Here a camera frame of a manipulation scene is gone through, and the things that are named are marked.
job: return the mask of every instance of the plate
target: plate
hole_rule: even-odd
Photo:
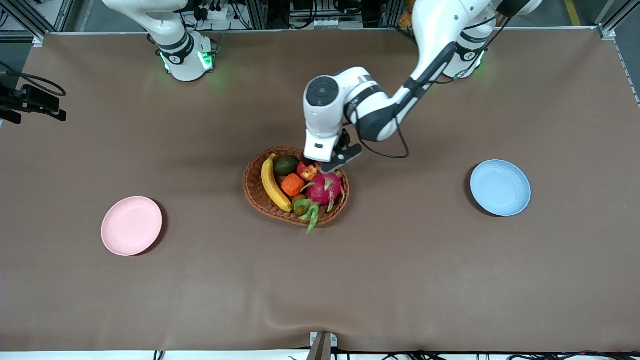
[[[162,229],[162,212],[151,199],[134,196],[115,204],[102,221],[102,242],[112,253],[132,256],[156,242]]]
[[[485,210],[510,217],[524,210],[531,200],[527,176],[504,160],[487,160],[471,173],[471,194]]]

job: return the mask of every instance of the dragon fruit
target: dragon fruit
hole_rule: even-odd
[[[318,222],[320,206],[328,206],[326,210],[327,213],[333,209],[335,201],[342,193],[342,179],[335,173],[318,173],[305,188],[308,188],[308,199],[296,201],[294,209],[298,206],[305,206],[307,208],[307,212],[300,217],[300,220],[310,221],[309,227],[307,228],[307,234],[309,234]]]

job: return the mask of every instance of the avocado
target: avocado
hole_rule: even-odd
[[[273,172],[276,175],[287,176],[296,172],[300,160],[295,156],[285,155],[276,159],[273,163]]]

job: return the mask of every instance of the blue plate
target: blue plate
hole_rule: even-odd
[[[504,160],[487,160],[471,173],[471,194],[485,210],[510,217],[531,200],[531,185],[517,166]]]

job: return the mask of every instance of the banana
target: banana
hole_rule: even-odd
[[[289,198],[282,192],[278,183],[276,183],[276,177],[273,175],[273,160],[276,158],[276,154],[271,156],[262,164],[262,185],[269,198],[276,203],[276,205],[288,213],[293,210],[293,205]]]

